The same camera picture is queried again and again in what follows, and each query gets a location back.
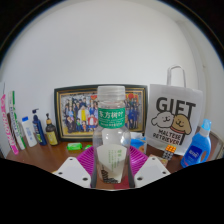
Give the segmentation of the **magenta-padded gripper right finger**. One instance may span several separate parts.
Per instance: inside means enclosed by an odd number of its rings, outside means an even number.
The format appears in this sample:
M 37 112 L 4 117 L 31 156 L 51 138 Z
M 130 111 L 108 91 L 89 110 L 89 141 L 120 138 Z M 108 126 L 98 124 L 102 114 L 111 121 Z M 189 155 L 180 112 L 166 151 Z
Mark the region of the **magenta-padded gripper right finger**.
M 146 186 L 170 174 L 156 156 L 148 157 L 133 146 L 130 147 L 129 171 L 131 188 Z

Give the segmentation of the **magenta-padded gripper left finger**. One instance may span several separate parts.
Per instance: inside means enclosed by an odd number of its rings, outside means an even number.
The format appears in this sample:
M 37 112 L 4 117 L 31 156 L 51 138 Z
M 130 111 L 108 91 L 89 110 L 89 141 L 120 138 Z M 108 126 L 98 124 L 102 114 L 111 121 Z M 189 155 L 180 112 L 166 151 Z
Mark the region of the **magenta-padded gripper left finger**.
M 94 148 L 87 148 L 77 157 L 68 157 L 54 174 L 84 188 L 95 187 Z

